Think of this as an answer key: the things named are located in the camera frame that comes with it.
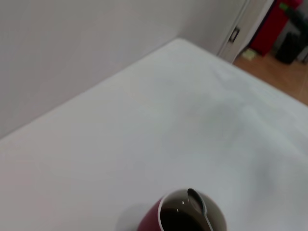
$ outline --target table surface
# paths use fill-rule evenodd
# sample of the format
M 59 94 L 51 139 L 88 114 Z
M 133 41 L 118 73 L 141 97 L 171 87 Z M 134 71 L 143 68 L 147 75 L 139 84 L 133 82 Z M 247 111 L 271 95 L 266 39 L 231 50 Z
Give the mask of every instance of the table surface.
M 134 231 L 193 187 L 229 231 L 308 230 L 308 108 L 177 39 L 0 142 L 0 230 Z

